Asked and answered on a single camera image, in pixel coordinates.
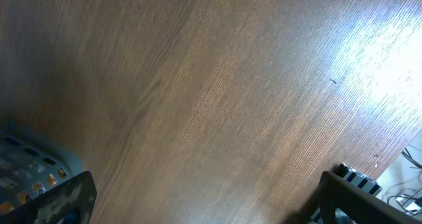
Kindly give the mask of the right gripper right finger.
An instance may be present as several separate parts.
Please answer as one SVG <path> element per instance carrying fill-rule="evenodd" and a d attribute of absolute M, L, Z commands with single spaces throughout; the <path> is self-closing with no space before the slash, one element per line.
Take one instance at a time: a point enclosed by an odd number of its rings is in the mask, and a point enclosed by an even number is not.
<path fill-rule="evenodd" d="M 356 223 L 420 224 L 383 201 L 339 178 L 330 171 L 322 173 L 318 186 L 318 205 L 324 224 L 339 223 L 341 210 Z"/>

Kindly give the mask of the grey plastic shopping basket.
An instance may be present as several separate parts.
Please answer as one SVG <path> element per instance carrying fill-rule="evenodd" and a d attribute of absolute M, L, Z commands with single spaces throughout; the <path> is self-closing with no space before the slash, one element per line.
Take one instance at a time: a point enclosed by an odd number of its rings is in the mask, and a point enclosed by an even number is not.
<path fill-rule="evenodd" d="M 1 129 L 1 215 L 83 172 L 80 158 L 26 131 Z"/>

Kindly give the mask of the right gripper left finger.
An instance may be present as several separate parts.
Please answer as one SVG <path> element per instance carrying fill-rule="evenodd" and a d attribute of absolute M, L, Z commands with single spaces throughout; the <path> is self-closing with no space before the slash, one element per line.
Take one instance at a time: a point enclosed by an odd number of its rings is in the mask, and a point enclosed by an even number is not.
<path fill-rule="evenodd" d="M 1 216 L 2 224 L 89 224 L 97 191 L 91 172 L 66 182 Z"/>

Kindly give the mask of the metal base rail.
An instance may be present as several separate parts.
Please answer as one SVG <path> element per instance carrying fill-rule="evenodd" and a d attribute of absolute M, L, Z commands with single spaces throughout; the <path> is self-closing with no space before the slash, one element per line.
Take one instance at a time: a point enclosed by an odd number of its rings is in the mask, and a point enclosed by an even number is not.
<path fill-rule="evenodd" d="M 382 191 L 382 187 L 376 182 L 376 180 L 360 173 L 344 163 L 337 165 L 332 169 L 332 172 L 341 179 L 350 182 L 353 186 L 360 188 L 363 192 L 369 193 L 370 195 L 377 196 Z"/>

